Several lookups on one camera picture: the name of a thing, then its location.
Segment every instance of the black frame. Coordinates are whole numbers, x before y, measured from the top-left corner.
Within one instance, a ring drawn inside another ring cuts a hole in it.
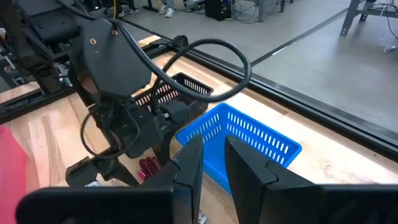
[[[140,29],[144,29],[145,31],[148,31],[154,35],[157,35],[163,38],[163,40],[165,40],[166,42],[171,41],[171,39],[167,37],[147,30],[132,22],[124,19],[122,19],[122,21]],[[149,58],[156,58],[170,51],[177,52],[181,50],[181,47],[176,45],[159,44],[159,41],[157,41],[157,43],[150,43],[142,49]],[[234,82],[240,82],[243,79],[244,73],[241,68],[199,50],[191,50],[185,55],[185,57],[219,73],[226,78],[229,78]],[[301,114],[302,116],[310,120],[313,120],[316,123],[321,124],[322,126],[344,137],[347,137],[348,139],[351,139],[369,148],[370,150],[373,150],[376,153],[379,153],[395,162],[398,162],[398,140],[396,140],[398,139],[398,134],[393,133],[390,130],[386,130],[375,124],[361,120],[360,118],[357,118],[350,114],[346,114],[343,111],[340,111],[334,107],[309,98],[284,86],[280,86],[279,84],[274,83],[270,80],[266,80],[265,78],[255,73],[253,73],[252,75],[248,88],[298,114]],[[9,114],[7,118],[1,116],[0,123],[15,119],[28,112],[36,110],[41,106],[52,103],[55,100],[58,100],[75,92],[75,89],[65,89],[62,91],[63,94],[54,93],[48,97],[41,99],[40,102],[35,102],[30,104],[30,106],[25,105],[23,108],[18,108],[16,114],[14,114],[15,112],[13,112],[13,114]],[[25,98],[26,96],[27,95],[22,95],[18,97],[18,100]]]

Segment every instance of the blue basket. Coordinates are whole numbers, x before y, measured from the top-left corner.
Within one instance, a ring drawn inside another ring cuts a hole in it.
[[[184,146],[197,134],[203,136],[205,172],[229,194],[231,189],[224,160],[227,134],[239,137],[283,167],[287,167],[302,150],[299,143],[225,103],[220,103],[181,130],[177,134],[177,140]]]

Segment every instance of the person's feet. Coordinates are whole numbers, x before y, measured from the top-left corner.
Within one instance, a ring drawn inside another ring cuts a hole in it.
[[[126,13],[124,13],[124,11],[122,11],[122,12],[120,12],[120,13],[118,14],[118,17],[123,17],[124,15],[126,15]]]
[[[174,16],[174,9],[168,8],[166,12],[166,18],[171,18]]]
[[[165,14],[167,10],[167,6],[166,5],[162,5],[162,7],[160,7],[159,9],[159,14]]]
[[[130,9],[129,11],[131,14],[138,14],[139,10],[138,9]]]

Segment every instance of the black basket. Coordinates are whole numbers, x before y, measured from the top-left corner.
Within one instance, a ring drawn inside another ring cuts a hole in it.
[[[210,95],[214,89],[211,87],[200,83],[193,78],[187,76],[186,74],[180,72],[172,77],[176,82],[179,84],[182,84],[183,86],[196,91],[200,94],[203,95]],[[150,111],[150,92],[152,89],[146,90],[145,92],[137,95],[134,97],[134,100],[136,101],[136,104],[149,110]],[[190,122],[191,120],[197,118],[199,115],[201,115],[203,112],[207,110],[208,103],[202,103],[195,101],[189,96],[181,94],[179,91],[173,89],[166,83],[161,83],[157,89],[157,101],[161,105],[162,103],[165,103],[169,100],[177,100],[177,101],[182,101],[186,105],[188,105],[190,114],[191,114],[191,119],[188,121],[185,121],[184,124]]]

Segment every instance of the wooden surface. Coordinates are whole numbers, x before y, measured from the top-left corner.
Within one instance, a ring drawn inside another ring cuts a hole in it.
[[[147,44],[158,37],[142,40]],[[173,53],[154,59],[163,67]],[[186,58],[178,60],[169,70],[169,75],[184,72],[206,83],[220,94],[236,85],[231,80],[212,72]],[[34,84],[22,86],[0,94],[5,101],[35,89]],[[337,183],[398,183],[398,164],[356,144],[339,134],[294,113],[250,90],[244,90],[226,101],[231,106],[252,116],[278,132],[299,142],[302,152],[288,167],[291,171],[318,184]],[[210,104],[209,110],[216,104]],[[28,191],[54,185],[65,185],[65,169],[89,154],[84,150],[79,138],[80,124],[87,109],[77,94],[58,100],[25,116],[17,118],[8,125],[15,138],[29,156],[27,164]],[[106,149],[108,143],[92,120],[86,127],[88,144],[96,152]],[[172,153],[181,145],[174,139]],[[154,155],[149,149],[142,157]],[[138,160],[121,156],[121,162],[136,175]],[[121,185],[112,180],[104,185]],[[209,217],[210,223],[237,223],[231,197],[207,175],[203,179],[201,209]]]

